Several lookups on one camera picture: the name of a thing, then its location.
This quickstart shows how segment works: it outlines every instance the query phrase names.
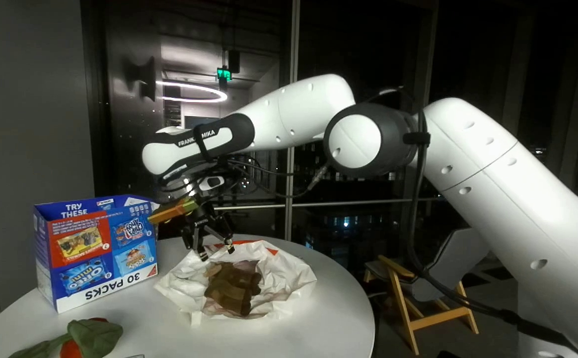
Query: white table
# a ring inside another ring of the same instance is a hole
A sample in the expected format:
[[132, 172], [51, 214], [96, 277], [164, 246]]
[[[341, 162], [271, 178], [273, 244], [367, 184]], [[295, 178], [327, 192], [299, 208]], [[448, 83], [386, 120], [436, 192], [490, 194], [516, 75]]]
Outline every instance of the white table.
[[[263, 238], [307, 262], [317, 275], [311, 297], [293, 315], [265, 319], [202, 317], [190, 325], [152, 283], [156, 277], [57, 313], [29, 289], [0, 313], [0, 358], [65, 331], [73, 317], [104, 315], [124, 327], [108, 358], [371, 358], [372, 311], [359, 281], [335, 260], [307, 246]], [[180, 238], [158, 240], [160, 272], [186, 248]]]

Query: snack box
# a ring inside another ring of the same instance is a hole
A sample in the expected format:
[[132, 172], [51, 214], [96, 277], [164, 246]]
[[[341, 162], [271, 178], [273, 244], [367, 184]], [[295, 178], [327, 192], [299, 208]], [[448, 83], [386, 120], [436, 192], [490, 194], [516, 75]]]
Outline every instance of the snack box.
[[37, 287], [57, 311], [156, 273], [150, 210], [130, 194], [33, 204]]

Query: floor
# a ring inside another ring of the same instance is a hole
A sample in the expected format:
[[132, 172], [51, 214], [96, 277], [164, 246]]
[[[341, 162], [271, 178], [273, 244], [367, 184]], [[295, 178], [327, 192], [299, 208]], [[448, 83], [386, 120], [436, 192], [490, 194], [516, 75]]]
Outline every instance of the floor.
[[[496, 305], [514, 307], [514, 279], [476, 279], [466, 285], [470, 297]], [[372, 358], [412, 358], [404, 339], [398, 335], [394, 317], [378, 321], [378, 305], [374, 303], [376, 337]], [[476, 313], [480, 333], [472, 333], [460, 321], [446, 321], [440, 325], [424, 327], [416, 331], [420, 358], [514, 358], [517, 333], [512, 325], [498, 317]]]

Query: brown food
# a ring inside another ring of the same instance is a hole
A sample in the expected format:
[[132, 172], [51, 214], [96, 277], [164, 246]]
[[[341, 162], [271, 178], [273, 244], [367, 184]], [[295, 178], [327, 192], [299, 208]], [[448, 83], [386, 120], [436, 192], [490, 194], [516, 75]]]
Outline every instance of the brown food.
[[216, 301], [226, 313], [247, 315], [249, 297], [259, 291], [261, 273], [255, 260], [245, 262], [214, 262], [206, 270], [208, 287], [204, 295]]

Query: green light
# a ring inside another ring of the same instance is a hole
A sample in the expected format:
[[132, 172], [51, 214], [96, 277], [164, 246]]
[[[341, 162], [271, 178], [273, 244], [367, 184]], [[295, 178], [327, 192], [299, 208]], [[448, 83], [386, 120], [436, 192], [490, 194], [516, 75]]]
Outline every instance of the green light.
[[220, 83], [227, 83], [227, 81], [231, 81], [231, 71], [229, 71], [227, 67], [216, 67], [214, 77], [216, 77]]

